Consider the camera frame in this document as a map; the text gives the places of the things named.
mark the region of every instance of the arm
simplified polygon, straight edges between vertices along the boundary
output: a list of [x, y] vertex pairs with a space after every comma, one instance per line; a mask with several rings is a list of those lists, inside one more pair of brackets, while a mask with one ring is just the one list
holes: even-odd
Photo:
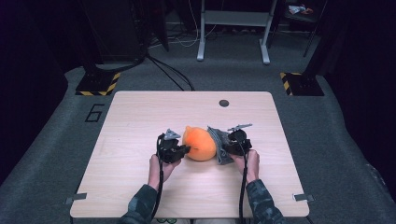
[[[245, 168], [243, 157], [230, 155], [242, 174]], [[247, 154], [247, 196], [254, 223], [286, 223], [282, 213], [275, 207], [271, 194], [259, 179], [260, 155], [256, 150], [250, 150]]]
[[[163, 163], [163, 182], [172, 171], [181, 163], [181, 160], [168, 164]], [[160, 164], [158, 157], [152, 155], [149, 160], [148, 183], [136, 193], [128, 204], [128, 212], [119, 219], [119, 224], [150, 223], [151, 212], [157, 200], [158, 187], [160, 185]]]

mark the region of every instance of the camouflage jacket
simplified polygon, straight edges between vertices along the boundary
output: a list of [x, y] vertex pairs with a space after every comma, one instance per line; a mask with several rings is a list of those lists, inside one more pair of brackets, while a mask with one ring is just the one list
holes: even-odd
[[[282, 213], [274, 205], [267, 188], [260, 179], [247, 185], [248, 201], [255, 224], [284, 224]], [[157, 191], [144, 185], [128, 204], [128, 212], [119, 219], [119, 224], [150, 223], [151, 211], [154, 208]]]

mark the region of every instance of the forearm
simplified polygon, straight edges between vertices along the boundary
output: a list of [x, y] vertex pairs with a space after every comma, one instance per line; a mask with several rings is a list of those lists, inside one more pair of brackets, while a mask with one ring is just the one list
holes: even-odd
[[275, 207], [270, 192], [260, 179], [247, 184], [247, 196], [254, 223], [286, 223], [282, 213]]
[[157, 190], [149, 185], [144, 185], [129, 202], [128, 212], [120, 218], [118, 223], [150, 223], [156, 198]]

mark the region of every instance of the orange ball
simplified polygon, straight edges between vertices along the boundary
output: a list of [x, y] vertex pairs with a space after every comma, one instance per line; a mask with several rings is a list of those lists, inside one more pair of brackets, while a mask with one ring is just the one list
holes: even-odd
[[182, 142], [191, 147], [186, 155], [195, 161], [208, 161], [216, 155], [216, 143], [205, 129], [187, 126]]

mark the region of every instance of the desk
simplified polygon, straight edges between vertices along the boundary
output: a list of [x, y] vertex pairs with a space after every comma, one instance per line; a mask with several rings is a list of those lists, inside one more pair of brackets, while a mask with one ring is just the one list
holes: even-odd
[[[222, 107], [220, 100], [228, 100]], [[307, 202], [292, 194], [303, 188], [290, 155], [276, 106], [269, 92], [258, 91], [119, 91], [115, 94], [98, 136], [78, 193], [72, 217], [121, 217], [128, 202], [148, 181], [149, 158], [158, 135], [171, 128], [183, 135], [186, 125], [207, 125], [226, 131], [245, 129], [261, 155], [260, 178], [286, 217], [305, 217]], [[231, 163], [185, 158], [163, 185], [156, 217], [238, 217], [242, 176]], [[248, 197], [244, 216], [251, 217]]]
[[276, 1], [272, 0], [269, 12], [236, 12], [236, 11], [213, 11], [205, 10], [205, 0], [201, 5], [201, 38], [199, 42], [197, 60], [203, 61], [205, 54], [205, 25], [222, 24], [222, 25], [245, 25], [265, 27], [264, 35], [260, 39], [260, 49], [262, 51], [262, 62], [270, 63], [268, 49], [266, 46], [268, 34], [271, 29], [271, 23], [274, 17]]

